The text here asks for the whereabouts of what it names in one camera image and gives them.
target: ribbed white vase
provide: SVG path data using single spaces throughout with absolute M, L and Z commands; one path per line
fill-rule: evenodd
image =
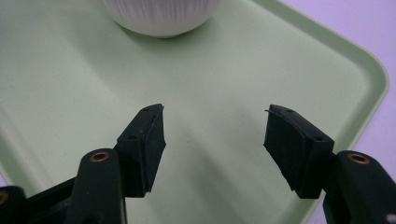
M 171 37 L 209 19 L 220 0 L 101 0 L 108 15 L 142 35 Z

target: screw hole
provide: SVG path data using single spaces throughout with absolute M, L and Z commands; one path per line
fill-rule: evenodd
M 5 191 L 0 191 L 0 205 L 5 203 L 8 199 L 8 193 Z
M 90 157 L 91 161 L 105 161 L 110 155 L 107 152 L 97 152 Z
M 366 164 L 370 163 L 370 160 L 369 160 L 367 157 L 362 156 L 362 155 L 357 154 L 357 153 L 349 153 L 349 154 L 347 155 L 347 157 L 348 157 L 350 160 L 352 160 L 352 161 L 354 161 L 354 162 L 356 162 L 356 163 L 359 163 L 359 164 L 366 165 Z

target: light green plastic tray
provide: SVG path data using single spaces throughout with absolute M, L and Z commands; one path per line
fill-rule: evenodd
M 93 0 L 1 1 L 1 173 L 28 196 L 61 183 L 162 103 L 167 147 L 152 193 L 127 200 L 134 224 L 305 222 L 315 201 L 262 146 L 264 110 L 351 149 L 387 88 L 371 54 L 273 0 L 224 0 L 174 39 L 126 31 Z

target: lavender background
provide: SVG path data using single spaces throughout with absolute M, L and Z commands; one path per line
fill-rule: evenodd
M 340 35 L 371 51 L 389 73 L 390 89 L 354 150 L 376 158 L 396 180 L 396 1 L 284 0 Z M 6 183 L 0 176 L 0 186 Z M 325 223 L 321 206 L 309 224 Z

